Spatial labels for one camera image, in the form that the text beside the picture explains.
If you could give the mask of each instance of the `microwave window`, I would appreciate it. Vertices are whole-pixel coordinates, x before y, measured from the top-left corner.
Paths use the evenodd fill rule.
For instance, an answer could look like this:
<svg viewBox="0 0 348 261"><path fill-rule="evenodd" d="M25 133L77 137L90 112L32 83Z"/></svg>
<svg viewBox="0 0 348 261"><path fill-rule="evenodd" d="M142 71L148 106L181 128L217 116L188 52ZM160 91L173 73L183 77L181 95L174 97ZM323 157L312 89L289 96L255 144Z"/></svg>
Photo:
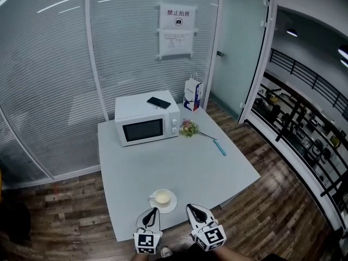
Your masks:
<svg viewBox="0 0 348 261"><path fill-rule="evenodd" d="M163 135L163 119L123 126L127 142Z"/></svg>

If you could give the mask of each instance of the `teal stick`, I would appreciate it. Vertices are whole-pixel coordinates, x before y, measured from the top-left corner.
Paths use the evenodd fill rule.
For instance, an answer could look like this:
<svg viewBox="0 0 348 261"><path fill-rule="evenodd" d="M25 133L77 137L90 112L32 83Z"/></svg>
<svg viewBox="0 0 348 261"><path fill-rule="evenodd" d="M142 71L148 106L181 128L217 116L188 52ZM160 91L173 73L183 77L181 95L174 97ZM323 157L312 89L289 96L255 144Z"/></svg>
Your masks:
<svg viewBox="0 0 348 261"><path fill-rule="evenodd" d="M225 151L221 148L220 144L214 139L213 142L215 143L215 145L219 148L220 152L226 156Z"/></svg>

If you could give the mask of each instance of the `white cup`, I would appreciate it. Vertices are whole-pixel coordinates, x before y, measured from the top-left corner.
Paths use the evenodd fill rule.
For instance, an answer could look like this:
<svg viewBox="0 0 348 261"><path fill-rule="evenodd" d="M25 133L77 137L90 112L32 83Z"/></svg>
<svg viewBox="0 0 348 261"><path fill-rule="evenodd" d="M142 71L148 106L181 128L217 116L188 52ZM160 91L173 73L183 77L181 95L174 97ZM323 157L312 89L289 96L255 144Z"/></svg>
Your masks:
<svg viewBox="0 0 348 261"><path fill-rule="evenodd" d="M150 200L155 200L160 205L165 206L169 204L170 197L171 195L167 189L159 189L150 196Z"/></svg>

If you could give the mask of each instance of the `table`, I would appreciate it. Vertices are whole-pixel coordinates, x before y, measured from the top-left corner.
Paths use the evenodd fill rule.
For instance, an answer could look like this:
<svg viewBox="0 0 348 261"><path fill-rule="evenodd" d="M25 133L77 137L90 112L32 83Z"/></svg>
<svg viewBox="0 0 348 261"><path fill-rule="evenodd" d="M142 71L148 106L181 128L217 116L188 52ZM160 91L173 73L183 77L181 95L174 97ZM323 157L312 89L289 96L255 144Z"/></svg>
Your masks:
<svg viewBox="0 0 348 261"><path fill-rule="evenodd" d="M182 119L192 119L200 131L217 138L227 155L201 135L122 147L114 121L98 124L105 197L118 241L133 237L136 219L151 208L148 197L158 189L169 189L178 199L174 211L160 215L163 230L187 220L188 203L212 209L260 177L202 108L179 108Z"/></svg>

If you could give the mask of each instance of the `doorway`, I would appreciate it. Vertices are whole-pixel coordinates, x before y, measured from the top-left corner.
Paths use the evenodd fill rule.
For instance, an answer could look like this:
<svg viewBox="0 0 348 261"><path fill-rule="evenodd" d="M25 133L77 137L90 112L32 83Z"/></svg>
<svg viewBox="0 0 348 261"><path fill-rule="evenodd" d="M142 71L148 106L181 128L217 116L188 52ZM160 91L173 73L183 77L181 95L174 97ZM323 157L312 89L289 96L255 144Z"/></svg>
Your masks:
<svg viewBox="0 0 348 261"><path fill-rule="evenodd" d="M223 0L211 98L236 121L258 65L269 0Z"/></svg>

